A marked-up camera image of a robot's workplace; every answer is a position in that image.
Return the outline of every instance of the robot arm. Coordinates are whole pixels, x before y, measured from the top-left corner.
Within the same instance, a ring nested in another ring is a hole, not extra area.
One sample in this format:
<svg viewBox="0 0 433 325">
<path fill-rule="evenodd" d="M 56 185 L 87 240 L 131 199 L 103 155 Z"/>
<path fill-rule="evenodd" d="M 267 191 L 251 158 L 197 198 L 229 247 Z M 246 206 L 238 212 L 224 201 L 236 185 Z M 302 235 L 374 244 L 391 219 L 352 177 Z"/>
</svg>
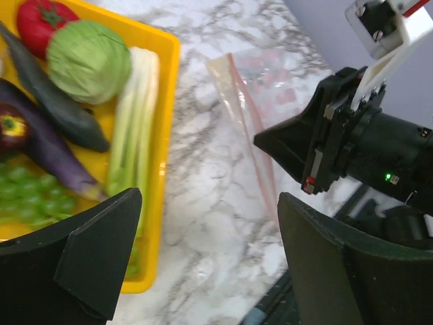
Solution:
<svg viewBox="0 0 433 325">
<path fill-rule="evenodd" d="M 433 215 L 433 132 L 380 108 L 385 80 L 433 30 L 426 2 L 357 1 L 346 17 L 377 62 L 322 80 L 302 114 L 254 137 L 306 193 L 351 176 Z"/>
</svg>

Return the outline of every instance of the plastic bag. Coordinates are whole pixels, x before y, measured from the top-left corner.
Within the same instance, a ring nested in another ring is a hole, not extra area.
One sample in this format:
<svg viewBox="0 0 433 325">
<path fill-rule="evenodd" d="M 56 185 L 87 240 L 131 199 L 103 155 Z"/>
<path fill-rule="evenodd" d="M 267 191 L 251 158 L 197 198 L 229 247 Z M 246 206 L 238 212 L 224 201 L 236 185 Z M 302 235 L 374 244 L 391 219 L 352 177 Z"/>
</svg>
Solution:
<svg viewBox="0 0 433 325">
<path fill-rule="evenodd" d="M 333 186 L 326 193 L 304 193 L 299 183 L 252 143 L 255 134 L 300 114 L 317 84 L 331 73 L 307 70 L 301 60 L 300 55 L 282 49 L 249 49 L 207 64 L 222 103 L 245 139 L 264 203 L 275 219 L 280 192 L 290 192 L 328 215 L 341 204 L 341 200 L 332 204 Z"/>
</svg>

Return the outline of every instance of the green cabbage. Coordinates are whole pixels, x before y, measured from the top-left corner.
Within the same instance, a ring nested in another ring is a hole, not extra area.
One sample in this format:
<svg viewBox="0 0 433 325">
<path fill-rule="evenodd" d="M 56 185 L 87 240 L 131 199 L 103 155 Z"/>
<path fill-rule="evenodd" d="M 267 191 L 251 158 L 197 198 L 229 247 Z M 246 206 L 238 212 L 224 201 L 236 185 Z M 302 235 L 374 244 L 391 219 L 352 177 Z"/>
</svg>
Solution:
<svg viewBox="0 0 433 325">
<path fill-rule="evenodd" d="M 91 20 L 69 22 L 47 49 L 51 80 L 74 100 L 107 102 L 119 93 L 131 73 L 131 54 L 122 37 Z"/>
</svg>

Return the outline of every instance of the yellow bin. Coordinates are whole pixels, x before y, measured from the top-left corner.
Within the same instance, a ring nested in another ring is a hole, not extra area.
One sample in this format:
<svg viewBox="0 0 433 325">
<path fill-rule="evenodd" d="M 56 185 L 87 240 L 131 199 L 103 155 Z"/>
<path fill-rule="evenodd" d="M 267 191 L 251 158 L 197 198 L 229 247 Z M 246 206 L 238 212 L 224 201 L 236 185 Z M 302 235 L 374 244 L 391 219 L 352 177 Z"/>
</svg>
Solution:
<svg viewBox="0 0 433 325">
<path fill-rule="evenodd" d="M 23 0 L 0 1 L 0 20 L 16 33 L 16 10 Z M 131 279 L 125 279 L 122 293 L 142 293 L 147 290 L 156 278 L 158 264 L 158 249 L 160 243 L 162 207 L 164 203 L 164 182 L 166 174 L 166 161 L 168 156 L 168 143 L 171 123 L 173 119 L 173 104 L 179 69 L 180 42 L 167 32 L 163 32 L 140 22 L 119 16 L 107 10 L 90 5 L 80 0 L 57 0 L 72 9 L 81 19 L 91 19 L 116 31 L 128 46 L 138 46 L 154 51 L 160 58 L 160 88 L 156 115 L 152 129 L 152 148 L 150 151 L 150 178 L 151 190 L 148 192 L 148 206 L 143 222 L 143 233 L 137 244 L 139 250 L 140 272 Z M 3 53 L 5 43 L 0 40 L 0 53 Z M 16 71 L 9 58 L 5 60 L 4 78 L 13 82 L 21 89 Z M 108 139 L 112 138 L 114 126 L 114 109 L 116 99 L 94 109 L 95 117 L 99 121 Z M 110 162 L 109 154 L 99 154 L 72 146 L 77 158 L 86 166 L 87 170 L 100 181 L 106 182 L 106 173 Z M 22 162 L 31 166 L 31 162 L 23 157 Z M 92 207 L 95 203 L 86 200 L 78 202 L 77 212 Z M 10 239 L 29 232 L 20 224 L 6 224 L 0 226 L 0 240 Z"/>
</svg>

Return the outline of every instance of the marble countertop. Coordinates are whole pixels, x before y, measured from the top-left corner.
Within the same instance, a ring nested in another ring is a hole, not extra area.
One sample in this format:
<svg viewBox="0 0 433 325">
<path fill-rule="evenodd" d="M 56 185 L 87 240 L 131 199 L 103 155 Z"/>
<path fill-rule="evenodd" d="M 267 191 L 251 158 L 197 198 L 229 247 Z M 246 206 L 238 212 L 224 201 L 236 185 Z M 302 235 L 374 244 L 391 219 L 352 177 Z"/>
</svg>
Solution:
<svg viewBox="0 0 433 325">
<path fill-rule="evenodd" d="M 205 64 L 230 51 L 280 47 L 313 80 L 327 66 L 282 0 L 87 1 L 182 43 L 158 278 L 142 295 L 121 295 L 111 324 L 237 324 L 287 263 L 278 227 L 256 208 L 254 173 Z M 343 183 L 311 204 L 332 213 L 355 188 Z M 305 198 L 298 184 L 286 190 Z"/>
</svg>

